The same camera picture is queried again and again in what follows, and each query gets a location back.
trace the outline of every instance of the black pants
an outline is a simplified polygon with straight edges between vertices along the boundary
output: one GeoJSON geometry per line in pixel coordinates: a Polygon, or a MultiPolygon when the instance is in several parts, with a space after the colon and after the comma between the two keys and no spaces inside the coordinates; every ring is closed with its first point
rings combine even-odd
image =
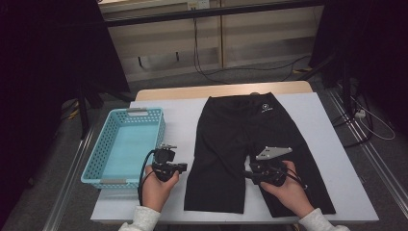
{"type": "MultiPolygon", "coordinates": [[[[325,214],[335,213],[306,141],[271,93],[208,99],[198,120],[185,210],[242,214],[246,156],[255,161],[266,146],[291,147],[293,152],[282,160],[295,163],[312,190],[312,204],[325,214]]],[[[273,217],[293,216],[275,196],[260,189],[273,217]]]]}

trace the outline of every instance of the hand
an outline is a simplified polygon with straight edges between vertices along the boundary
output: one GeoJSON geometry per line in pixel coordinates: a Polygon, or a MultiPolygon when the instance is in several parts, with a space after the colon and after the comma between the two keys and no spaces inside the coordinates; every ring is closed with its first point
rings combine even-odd
{"type": "MultiPolygon", "coordinates": [[[[288,170],[288,174],[294,176],[291,172],[291,170],[296,172],[294,163],[289,161],[283,161],[283,163],[290,169],[288,170]]],[[[286,177],[285,183],[281,187],[276,187],[266,182],[261,182],[261,187],[265,191],[275,195],[285,207],[292,210],[300,218],[304,218],[315,210],[299,183],[290,177],[286,177]]]]}
{"type": "Polygon", "coordinates": [[[146,166],[145,172],[147,177],[143,184],[143,206],[161,212],[163,206],[170,196],[170,192],[179,180],[179,172],[176,171],[173,176],[166,182],[160,181],[155,172],[152,172],[152,166],[146,166]]]}

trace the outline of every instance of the power outlet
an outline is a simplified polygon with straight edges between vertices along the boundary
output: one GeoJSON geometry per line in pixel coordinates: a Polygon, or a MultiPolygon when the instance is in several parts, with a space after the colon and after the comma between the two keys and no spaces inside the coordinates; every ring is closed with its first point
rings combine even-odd
{"type": "Polygon", "coordinates": [[[198,3],[197,1],[188,1],[187,2],[187,11],[194,11],[198,10],[198,3]]]}
{"type": "Polygon", "coordinates": [[[187,10],[210,9],[210,0],[190,0],[187,2],[187,10]]]}
{"type": "Polygon", "coordinates": [[[360,109],[360,110],[356,113],[356,117],[360,117],[360,118],[366,117],[366,111],[364,111],[363,109],[360,109]]]}
{"type": "Polygon", "coordinates": [[[198,0],[197,1],[198,9],[210,9],[210,0],[198,0]]]}

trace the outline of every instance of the plastic basket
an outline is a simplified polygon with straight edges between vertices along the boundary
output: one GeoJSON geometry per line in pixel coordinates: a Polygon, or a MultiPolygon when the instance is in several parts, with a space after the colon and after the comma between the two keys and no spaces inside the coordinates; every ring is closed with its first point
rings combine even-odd
{"type": "Polygon", "coordinates": [[[81,181],[97,189],[136,188],[144,159],[162,143],[165,128],[161,108],[110,111],[81,181]]]}

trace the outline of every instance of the black cable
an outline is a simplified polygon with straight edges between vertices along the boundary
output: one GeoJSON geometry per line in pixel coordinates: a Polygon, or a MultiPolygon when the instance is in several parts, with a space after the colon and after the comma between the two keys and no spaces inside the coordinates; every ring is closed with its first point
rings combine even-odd
{"type": "Polygon", "coordinates": [[[330,119],[331,124],[334,124],[335,122],[339,121],[343,116],[345,116],[345,113],[342,113],[341,115],[330,119]]]}
{"type": "Polygon", "coordinates": [[[313,16],[314,16],[314,18],[315,18],[315,25],[316,25],[317,28],[319,28],[319,26],[318,26],[318,20],[316,19],[315,9],[316,9],[316,7],[313,7],[313,16]]]}
{"type": "MultiPolygon", "coordinates": [[[[366,96],[363,93],[362,93],[362,96],[363,96],[363,99],[364,99],[364,102],[365,102],[365,106],[366,106],[367,110],[369,111],[370,110],[369,102],[368,102],[366,96]]],[[[367,115],[366,120],[367,120],[367,122],[369,124],[370,130],[374,131],[371,114],[367,115]]],[[[364,139],[362,139],[360,141],[357,141],[355,143],[352,143],[352,144],[344,145],[344,148],[349,148],[349,147],[360,145],[360,144],[362,144],[362,143],[364,143],[366,141],[369,141],[371,138],[372,138],[372,132],[369,132],[364,139]]]]}
{"type": "Polygon", "coordinates": [[[297,59],[297,60],[295,60],[295,61],[293,61],[293,62],[291,62],[289,64],[285,64],[285,65],[277,66],[277,67],[271,67],[271,68],[234,67],[234,68],[224,68],[224,69],[216,70],[216,71],[213,71],[213,72],[210,72],[210,73],[205,73],[201,69],[201,64],[200,64],[199,54],[198,54],[198,39],[197,39],[198,29],[197,29],[197,20],[196,20],[196,18],[193,19],[193,22],[194,22],[194,67],[195,67],[195,70],[199,74],[203,75],[206,79],[208,79],[210,81],[213,81],[213,82],[218,82],[218,83],[227,84],[227,85],[230,84],[230,83],[226,83],[224,81],[214,80],[214,79],[211,79],[211,78],[208,77],[209,75],[217,74],[217,73],[220,73],[222,71],[228,71],[228,70],[261,70],[261,71],[264,71],[264,70],[281,69],[281,68],[285,68],[285,67],[290,66],[291,67],[291,72],[288,74],[288,76],[286,76],[284,79],[281,80],[281,82],[283,82],[283,81],[287,80],[289,77],[291,77],[292,72],[293,72],[293,66],[294,66],[295,63],[297,63],[297,62],[299,62],[299,61],[301,61],[303,59],[310,58],[310,55],[303,56],[303,57],[301,57],[301,58],[299,58],[299,59],[297,59]]]}
{"type": "MultiPolygon", "coordinates": [[[[339,126],[341,126],[341,125],[344,125],[344,124],[350,122],[352,119],[354,119],[354,117],[356,116],[357,112],[358,112],[358,110],[357,110],[357,109],[354,109],[354,112],[353,112],[353,114],[352,114],[351,116],[349,116],[345,121],[343,121],[343,122],[341,122],[341,123],[333,124],[333,127],[339,127],[339,126]]],[[[346,116],[347,114],[348,114],[348,113],[343,113],[343,114],[341,115],[341,117],[346,116]]]]}
{"type": "Polygon", "coordinates": [[[194,66],[195,66],[195,70],[201,74],[202,76],[204,76],[207,80],[210,80],[212,82],[216,82],[216,83],[221,83],[221,84],[226,84],[229,85],[229,83],[226,83],[224,81],[219,81],[219,80],[214,80],[211,79],[207,76],[207,74],[204,73],[204,71],[201,69],[201,64],[200,64],[200,58],[198,55],[198,39],[197,39],[197,34],[198,34],[198,30],[197,30],[197,19],[194,18],[193,19],[194,22],[194,66]]]}
{"type": "Polygon", "coordinates": [[[139,203],[140,203],[141,206],[143,205],[142,196],[143,196],[143,184],[144,184],[144,181],[146,180],[147,176],[153,172],[153,171],[149,172],[149,174],[146,175],[146,177],[143,180],[144,169],[146,168],[146,164],[147,164],[147,161],[149,160],[150,155],[155,153],[155,151],[156,150],[151,150],[151,151],[149,151],[149,153],[147,153],[146,158],[144,158],[143,165],[141,166],[140,177],[139,177],[139,185],[138,185],[139,203]]]}
{"type": "Polygon", "coordinates": [[[287,177],[293,179],[295,182],[297,182],[297,183],[302,187],[303,190],[307,190],[308,186],[305,185],[305,184],[301,181],[300,177],[299,177],[299,176],[296,174],[296,172],[294,172],[293,170],[287,168],[287,170],[291,171],[291,172],[294,174],[294,176],[290,175],[288,172],[285,172],[285,171],[283,171],[283,170],[281,170],[281,169],[279,169],[279,168],[275,168],[275,167],[269,167],[269,168],[272,169],[272,170],[274,170],[274,171],[277,171],[277,172],[279,172],[279,173],[282,173],[282,174],[286,175],[287,177]]]}

